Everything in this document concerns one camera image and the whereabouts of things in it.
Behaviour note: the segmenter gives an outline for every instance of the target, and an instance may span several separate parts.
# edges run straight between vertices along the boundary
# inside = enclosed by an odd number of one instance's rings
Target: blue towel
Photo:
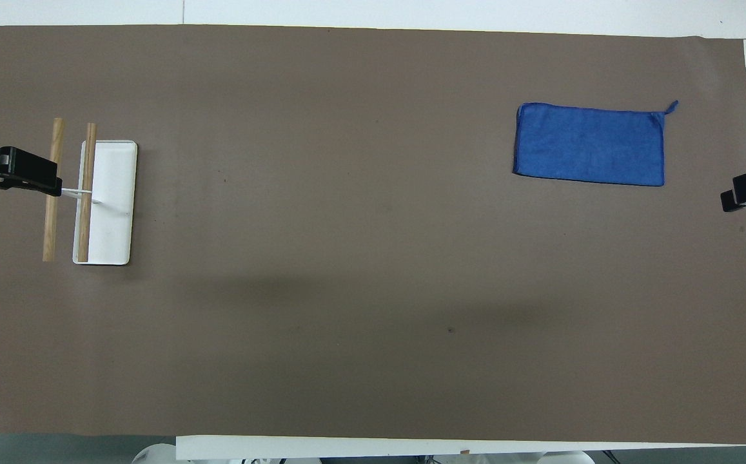
[[[516,119],[514,173],[586,182],[665,184],[665,111],[525,103]]]

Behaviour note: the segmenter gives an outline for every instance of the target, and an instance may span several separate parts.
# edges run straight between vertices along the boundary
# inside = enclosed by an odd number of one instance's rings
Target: microfiber towel
[[[665,111],[525,103],[516,119],[514,173],[585,182],[665,184]]]

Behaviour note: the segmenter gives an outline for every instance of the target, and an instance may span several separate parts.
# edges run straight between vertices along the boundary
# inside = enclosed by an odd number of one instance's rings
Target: wooden stick
[[[86,158],[81,170],[81,190],[92,190],[92,177],[95,174],[95,144],[98,140],[98,126],[90,122],[86,125]],[[77,261],[89,261],[89,226],[92,219],[92,194],[81,193],[81,227],[77,233]]]
[[[61,147],[63,147],[63,128],[66,124],[56,117],[52,124],[52,150],[49,160],[57,164],[60,173]],[[43,224],[43,262],[55,260],[55,239],[57,238],[57,197],[46,196],[46,220]]]

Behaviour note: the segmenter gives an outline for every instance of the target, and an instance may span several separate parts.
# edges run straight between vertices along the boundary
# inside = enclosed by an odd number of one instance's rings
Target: wooden dowel
[[[52,124],[52,150],[49,160],[57,164],[60,173],[61,148],[63,147],[63,119],[56,117]],[[55,260],[55,239],[57,238],[57,197],[46,196],[46,220],[43,223],[43,261]]]
[[[81,190],[92,190],[92,177],[95,174],[95,144],[98,140],[98,126],[90,122],[86,126],[86,158],[81,170]],[[89,261],[89,226],[92,219],[92,194],[81,193],[81,227],[77,233],[77,261]]]

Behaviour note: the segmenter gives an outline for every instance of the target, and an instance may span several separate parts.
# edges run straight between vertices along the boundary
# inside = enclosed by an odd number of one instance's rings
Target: brown mat
[[[511,174],[523,102],[664,110],[667,185]],[[140,144],[128,267],[0,191],[0,432],[746,443],[741,41],[0,28],[0,146]]]

